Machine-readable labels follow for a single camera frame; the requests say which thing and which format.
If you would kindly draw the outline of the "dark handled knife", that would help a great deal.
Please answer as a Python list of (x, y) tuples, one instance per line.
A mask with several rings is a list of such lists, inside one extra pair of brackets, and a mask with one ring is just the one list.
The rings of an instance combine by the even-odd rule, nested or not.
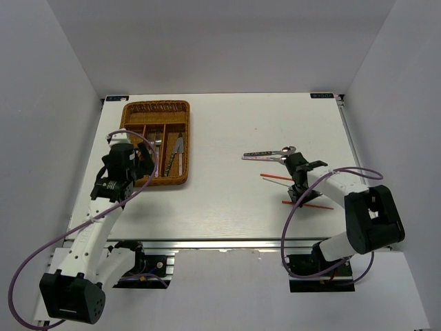
[(168, 177), (169, 174), (170, 174), (170, 170), (172, 168), (172, 164), (173, 164), (173, 161), (174, 161), (174, 158), (175, 158), (176, 154), (177, 154), (177, 152), (173, 152), (170, 155), (169, 161), (168, 161), (167, 166), (166, 166), (165, 171), (164, 171), (164, 176), (165, 177)]

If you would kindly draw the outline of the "pink handled spoon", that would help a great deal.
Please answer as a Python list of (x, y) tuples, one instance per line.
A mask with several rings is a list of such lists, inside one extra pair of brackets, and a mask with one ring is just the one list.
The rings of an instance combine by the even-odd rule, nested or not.
[(245, 156), (242, 156), (241, 159), (245, 160), (245, 161), (266, 161), (266, 162), (277, 162), (277, 163), (284, 164), (287, 160), (287, 157), (286, 156), (281, 156), (281, 157), (266, 157), (266, 156), (245, 157)]

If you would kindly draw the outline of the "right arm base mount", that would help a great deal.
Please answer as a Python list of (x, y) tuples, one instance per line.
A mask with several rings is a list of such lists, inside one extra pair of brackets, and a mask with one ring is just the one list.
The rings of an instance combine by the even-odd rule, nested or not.
[(337, 264), (313, 258), (312, 254), (289, 254), (286, 258), (289, 271), (306, 279), (289, 277), (291, 293), (354, 292), (351, 264), (345, 261), (338, 268), (323, 271)]

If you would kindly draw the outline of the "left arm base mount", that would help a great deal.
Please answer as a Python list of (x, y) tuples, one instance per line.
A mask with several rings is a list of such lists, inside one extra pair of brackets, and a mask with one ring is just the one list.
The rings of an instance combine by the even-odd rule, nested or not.
[(156, 252), (143, 247), (140, 241), (119, 241), (107, 247), (108, 256), (117, 248), (127, 248), (135, 252), (134, 266), (127, 271), (114, 288), (119, 289), (166, 289), (174, 269), (174, 255)]

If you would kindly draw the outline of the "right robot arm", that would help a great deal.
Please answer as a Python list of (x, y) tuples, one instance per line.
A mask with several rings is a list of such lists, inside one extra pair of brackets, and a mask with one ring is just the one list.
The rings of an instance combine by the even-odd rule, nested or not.
[(331, 169), (323, 161), (308, 162), (299, 153), (283, 158), (294, 184), (289, 195), (293, 211), (306, 202), (324, 196), (345, 211), (345, 231), (314, 244), (305, 267), (292, 267), (293, 259), (281, 254), (288, 275), (312, 279), (329, 274), (356, 254), (364, 255), (404, 241), (405, 230), (390, 189), (385, 185), (367, 186), (350, 179), (350, 174), (382, 180), (375, 170), (358, 167)]

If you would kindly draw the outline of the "pink handled knife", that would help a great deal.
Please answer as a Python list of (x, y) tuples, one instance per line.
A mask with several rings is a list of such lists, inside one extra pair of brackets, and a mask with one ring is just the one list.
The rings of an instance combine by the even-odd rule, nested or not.
[(178, 175), (183, 175), (183, 150), (184, 150), (184, 138), (183, 134), (179, 133), (175, 143), (173, 155), (178, 155)]

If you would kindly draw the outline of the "dark handled fork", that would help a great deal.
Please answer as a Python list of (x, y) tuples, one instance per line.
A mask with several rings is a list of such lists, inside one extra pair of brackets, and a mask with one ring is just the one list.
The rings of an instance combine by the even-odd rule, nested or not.
[(148, 134), (147, 140), (149, 141), (149, 153), (153, 153), (154, 151), (154, 136), (152, 134)]

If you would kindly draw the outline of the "orange chopstick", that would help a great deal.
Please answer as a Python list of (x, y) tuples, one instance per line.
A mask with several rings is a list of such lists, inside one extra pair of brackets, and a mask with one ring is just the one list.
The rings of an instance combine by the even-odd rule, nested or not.
[(264, 178), (268, 178), (268, 179), (280, 179), (280, 180), (284, 180), (284, 181), (293, 181), (293, 179), (290, 177), (283, 177), (283, 176), (278, 176), (278, 175), (273, 175), (273, 174), (260, 173), (260, 176), (264, 177)]
[[(294, 207), (296, 205), (296, 203), (293, 202), (293, 201), (281, 201), (281, 203), (284, 204), (284, 205), (290, 205), (291, 207)], [(303, 208), (303, 207), (315, 208), (315, 209), (320, 209), (320, 210), (334, 210), (333, 207), (324, 206), (324, 205), (310, 204), (310, 203), (299, 204), (297, 208)]]

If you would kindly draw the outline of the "pink handled fork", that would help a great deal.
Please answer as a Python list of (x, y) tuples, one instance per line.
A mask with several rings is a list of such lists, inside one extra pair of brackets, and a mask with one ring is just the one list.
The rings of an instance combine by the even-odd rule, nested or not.
[(158, 165), (160, 165), (161, 144), (162, 144), (161, 132), (156, 132), (155, 133), (154, 144), (155, 144), (155, 153), (156, 153)]

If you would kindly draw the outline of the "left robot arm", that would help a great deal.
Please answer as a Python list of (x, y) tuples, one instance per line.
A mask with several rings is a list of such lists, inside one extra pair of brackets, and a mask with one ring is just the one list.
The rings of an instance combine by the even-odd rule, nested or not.
[(133, 146), (120, 137), (110, 143), (90, 193), (86, 212), (90, 224), (79, 231), (56, 271), (45, 273), (40, 280), (50, 317), (95, 324), (104, 311), (105, 291), (125, 272), (138, 275), (144, 271), (145, 257), (129, 248), (119, 248), (105, 260), (101, 254), (123, 212), (122, 201), (132, 195), (137, 180), (155, 172), (147, 148), (146, 143)]

